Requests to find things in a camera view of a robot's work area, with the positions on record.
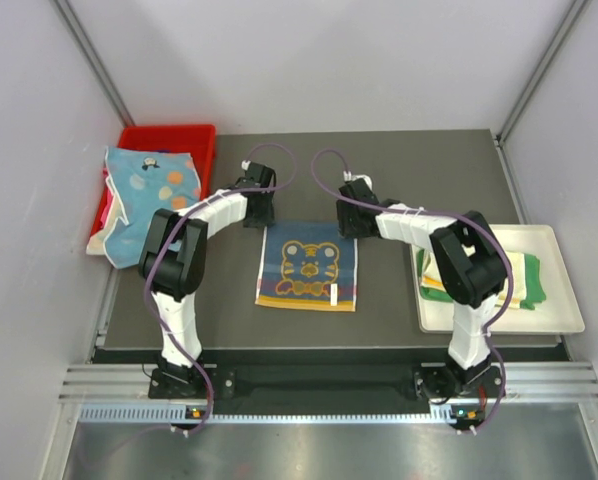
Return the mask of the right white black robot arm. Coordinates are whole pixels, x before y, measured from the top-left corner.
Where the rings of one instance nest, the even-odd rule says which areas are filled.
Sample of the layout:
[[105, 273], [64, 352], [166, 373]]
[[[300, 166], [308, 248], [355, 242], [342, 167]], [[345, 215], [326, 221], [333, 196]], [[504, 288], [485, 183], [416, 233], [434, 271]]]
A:
[[381, 202], [363, 175], [344, 174], [336, 202], [341, 235], [399, 241], [432, 254], [453, 304], [446, 384], [466, 396], [477, 389], [492, 361], [486, 324], [495, 315], [509, 263], [482, 214], [460, 218], [427, 214], [394, 201]]

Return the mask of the orange mustard towel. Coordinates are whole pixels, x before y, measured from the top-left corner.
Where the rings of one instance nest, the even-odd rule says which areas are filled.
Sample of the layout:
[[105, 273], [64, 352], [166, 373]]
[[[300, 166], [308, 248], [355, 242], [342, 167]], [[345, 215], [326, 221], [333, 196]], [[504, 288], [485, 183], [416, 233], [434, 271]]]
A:
[[322, 312], [354, 312], [358, 244], [335, 223], [279, 222], [265, 229], [255, 304]]

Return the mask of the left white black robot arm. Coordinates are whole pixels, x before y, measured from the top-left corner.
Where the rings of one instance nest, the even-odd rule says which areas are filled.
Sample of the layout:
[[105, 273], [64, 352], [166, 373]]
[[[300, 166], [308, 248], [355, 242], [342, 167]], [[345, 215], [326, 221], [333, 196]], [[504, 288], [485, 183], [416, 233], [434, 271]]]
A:
[[205, 387], [198, 363], [202, 351], [196, 327], [195, 294], [206, 267], [208, 242], [230, 225], [264, 228], [274, 223], [275, 171], [245, 161], [235, 184], [183, 209], [159, 209], [149, 225], [139, 261], [144, 294], [156, 314], [163, 347], [155, 382], [169, 382], [184, 396]]

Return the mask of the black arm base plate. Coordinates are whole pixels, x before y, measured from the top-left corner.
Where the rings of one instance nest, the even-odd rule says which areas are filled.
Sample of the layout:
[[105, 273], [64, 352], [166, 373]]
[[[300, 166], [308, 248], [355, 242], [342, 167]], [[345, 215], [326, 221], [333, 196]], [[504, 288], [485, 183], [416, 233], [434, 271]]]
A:
[[439, 349], [207, 350], [194, 367], [159, 361], [149, 396], [221, 414], [399, 413], [493, 400], [501, 384], [496, 364], [463, 373]]

